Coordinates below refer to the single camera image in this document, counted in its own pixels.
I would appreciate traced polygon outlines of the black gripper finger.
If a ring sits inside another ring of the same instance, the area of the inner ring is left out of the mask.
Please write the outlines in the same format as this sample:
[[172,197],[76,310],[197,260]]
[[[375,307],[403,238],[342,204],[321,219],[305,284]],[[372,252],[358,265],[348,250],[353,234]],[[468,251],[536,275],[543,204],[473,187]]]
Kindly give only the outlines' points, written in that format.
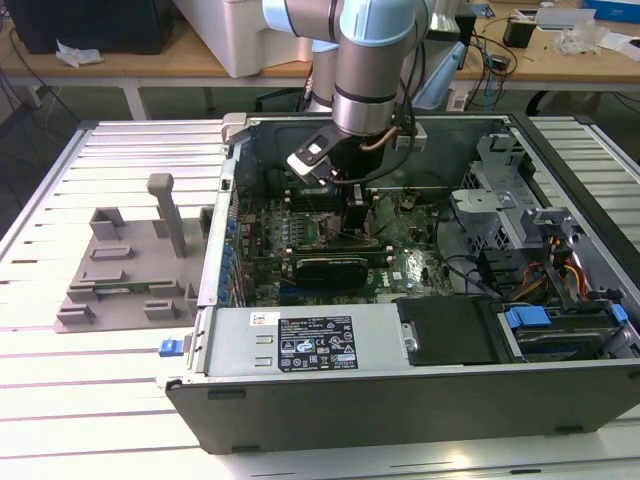
[[344,194],[343,231],[348,234],[363,231],[371,208],[370,195],[361,184],[347,186]]

